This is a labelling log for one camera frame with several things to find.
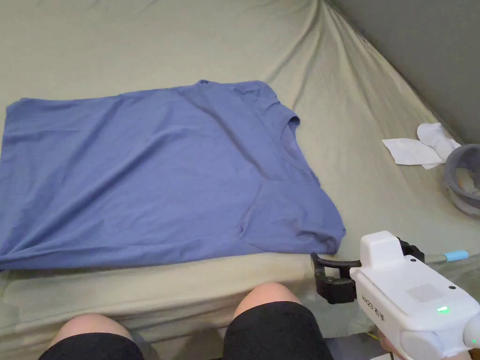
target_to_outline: gray wall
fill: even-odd
[[[332,0],[462,140],[480,143],[480,0]]]

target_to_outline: speaker grille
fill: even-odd
[[[438,291],[432,284],[415,286],[405,291],[419,303],[426,303],[444,297],[444,294]]]

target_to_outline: knee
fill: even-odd
[[[67,337],[88,333],[110,333],[132,339],[128,330],[116,321],[100,314],[85,314],[74,317],[62,326],[50,346]]]
[[[300,300],[285,286],[279,283],[265,283],[257,286],[242,300],[235,310],[234,318],[255,306],[276,301],[291,301],[300,304]]]

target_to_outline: black shorts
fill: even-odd
[[[90,333],[68,337],[39,360],[143,360],[126,337]],[[260,305],[237,316],[227,328],[224,360],[333,360],[312,313],[295,302]]]

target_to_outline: hand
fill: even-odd
[[[404,357],[402,357],[397,349],[395,349],[395,347],[392,345],[392,343],[390,342],[390,340],[388,340],[385,335],[379,331],[379,336],[378,336],[378,339],[380,340],[380,344],[382,345],[382,347],[387,350],[388,352],[393,352],[395,355],[398,356],[399,359],[401,360],[405,360]],[[460,354],[457,354],[451,358],[445,358],[445,359],[448,359],[448,360],[471,360],[471,357],[470,357],[470,354],[468,353],[468,351],[465,351],[465,352],[461,352]]]

